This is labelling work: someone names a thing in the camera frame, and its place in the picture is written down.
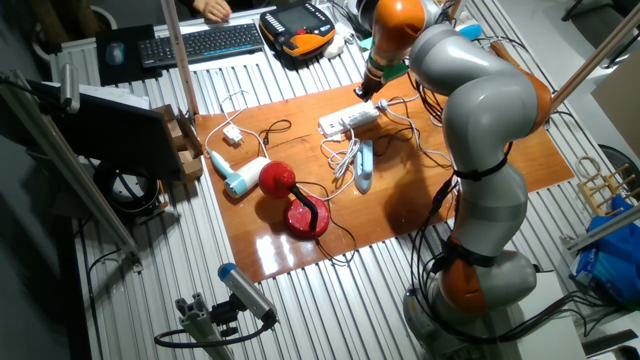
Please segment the person's bare hand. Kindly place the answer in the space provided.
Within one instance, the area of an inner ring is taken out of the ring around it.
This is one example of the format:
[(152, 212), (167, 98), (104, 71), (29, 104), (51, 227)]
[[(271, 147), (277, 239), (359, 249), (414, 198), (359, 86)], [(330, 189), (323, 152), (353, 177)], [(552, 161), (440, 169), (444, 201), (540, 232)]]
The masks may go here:
[(194, 0), (193, 8), (206, 20), (214, 23), (229, 20), (232, 9), (225, 0)]

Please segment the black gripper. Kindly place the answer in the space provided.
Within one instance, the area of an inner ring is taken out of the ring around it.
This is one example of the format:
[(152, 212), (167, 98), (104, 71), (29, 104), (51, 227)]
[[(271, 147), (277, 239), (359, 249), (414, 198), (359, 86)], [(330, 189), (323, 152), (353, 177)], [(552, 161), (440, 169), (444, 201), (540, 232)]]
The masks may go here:
[(385, 81), (382, 73), (372, 74), (366, 72), (363, 77), (363, 82), (359, 87), (354, 89), (355, 95), (363, 99), (364, 102), (370, 101), (374, 94), (379, 92), (385, 86)]

